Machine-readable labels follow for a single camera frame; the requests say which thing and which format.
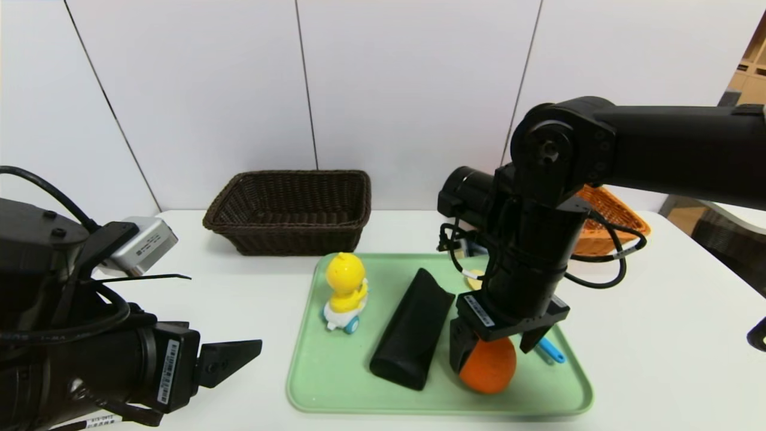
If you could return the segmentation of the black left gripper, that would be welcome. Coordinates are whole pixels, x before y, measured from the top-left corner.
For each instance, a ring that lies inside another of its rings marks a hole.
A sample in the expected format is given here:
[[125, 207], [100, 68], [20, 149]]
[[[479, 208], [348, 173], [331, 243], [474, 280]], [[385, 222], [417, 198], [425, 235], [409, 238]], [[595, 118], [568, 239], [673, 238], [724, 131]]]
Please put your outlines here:
[[71, 399], [113, 414], [170, 414], [189, 403], [194, 383], [213, 389], [263, 348], [261, 340], [203, 344], [197, 360], [199, 343], [200, 334], [187, 322], [167, 321], [86, 341], [75, 349], [81, 362]]

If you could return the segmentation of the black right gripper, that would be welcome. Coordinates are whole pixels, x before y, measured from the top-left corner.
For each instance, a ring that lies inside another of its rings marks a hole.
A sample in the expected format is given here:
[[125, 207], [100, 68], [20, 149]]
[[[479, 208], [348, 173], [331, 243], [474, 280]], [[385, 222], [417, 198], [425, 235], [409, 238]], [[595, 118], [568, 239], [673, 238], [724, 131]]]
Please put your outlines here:
[[567, 266], [535, 268], [526, 265], [500, 267], [494, 275], [479, 276], [460, 269], [465, 278], [481, 281], [477, 291], [457, 300], [458, 317], [449, 322], [449, 365], [459, 374], [479, 338], [497, 341], [521, 335], [523, 354], [533, 350], [571, 308], [555, 294]]

